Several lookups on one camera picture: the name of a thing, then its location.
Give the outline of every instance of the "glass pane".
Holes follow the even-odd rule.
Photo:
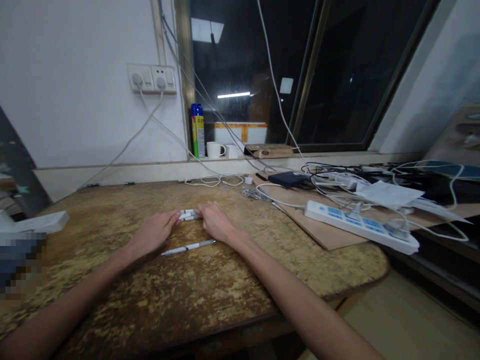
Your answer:
[[[282,78],[293,80],[289,93],[280,94],[288,123],[315,5],[314,0],[261,1],[277,88]],[[244,142],[285,143],[287,131],[270,76],[257,1],[190,0],[190,17],[193,65],[215,108]],[[208,100],[198,81],[195,86]],[[231,143],[198,93],[196,101],[203,105],[205,140]]]
[[[426,4],[425,0],[332,2],[299,144],[366,141]]]

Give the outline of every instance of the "white power strip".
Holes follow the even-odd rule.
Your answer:
[[[0,233],[56,233],[65,227],[69,219],[66,211],[60,211],[15,222],[5,211],[0,210]]]
[[[408,240],[402,240],[393,237],[385,228],[385,225],[378,221],[361,216],[356,220],[349,218],[347,214],[348,212],[346,211],[311,200],[306,203],[304,211],[304,215],[307,218],[357,234],[401,253],[412,255],[419,250],[420,244],[412,235],[408,237]]]

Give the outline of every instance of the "window frame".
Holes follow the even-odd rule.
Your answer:
[[[370,122],[368,130],[364,136],[362,142],[357,143],[323,143],[323,144],[300,144],[302,153],[322,153],[322,152],[348,152],[348,151],[366,151],[372,142],[377,129],[382,122],[382,119],[387,112],[390,103],[397,91],[397,88],[408,68],[410,62],[417,50],[417,47],[420,44],[420,41],[427,29],[428,24],[430,23],[438,4],[441,0],[427,0],[427,4],[424,7],[418,22],[413,29],[413,33],[399,59],[398,65],[391,77],[391,80],[387,86],[387,89],[380,100],[380,103],[373,115],[373,119]],[[319,5],[316,5],[318,8],[319,14],[316,15],[314,21],[318,23],[316,25],[316,30],[314,33],[309,35],[309,40],[307,42],[307,47],[310,49],[306,50],[306,58],[303,61],[302,69],[300,71],[300,85],[298,86],[298,92],[295,96],[293,103],[292,115],[289,122],[289,128],[293,136],[297,139],[300,133],[302,122],[304,120],[305,108],[307,105],[308,96],[310,93],[310,88],[312,86],[313,74],[315,72],[315,67],[317,64],[318,56],[320,54],[320,49],[322,46],[323,36],[329,19],[330,8],[332,5],[332,0],[323,0]],[[179,45],[184,50],[185,54],[188,57],[188,61],[193,64],[193,43],[192,43],[192,32],[190,24],[190,0],[175,0],[175,13],[176,13],[176,35]],[[181,66],[185,69],[185,72],[190,79],[194,79],[194,72],[188,65],[187,60],[184,56],[179,58]],[[191,109],[188,104],[196,103],[196,94],[194,87],[188,82],[185,74],[182,73],[182,92],[183,92],[183,106],[185,109],[185,114],[188,114],[187,119],[187,137],[189,139],[188,147],[191,150],[193,147],[192,144],[192,124],[190,121],[191,118]],[[295,147],[295,143],[292,137],[287,134],[285,144],[288,144],[292,147]]]

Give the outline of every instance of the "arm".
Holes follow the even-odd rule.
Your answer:
[[[200,204],[204,229],[251,266],[283,315],[319,359],[381,359],[378,352],[312,289],[236,228],[215,203]]]
[[[92,274],[0,342],[0,359],[48,359],[122,271],[165,242],[179,217],[174,210],[147,219]]]

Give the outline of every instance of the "spray can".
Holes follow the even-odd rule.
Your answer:
[[[205,157],[204,108],[202,104],[191,105],[191,132],[193,154],[196,158]]]

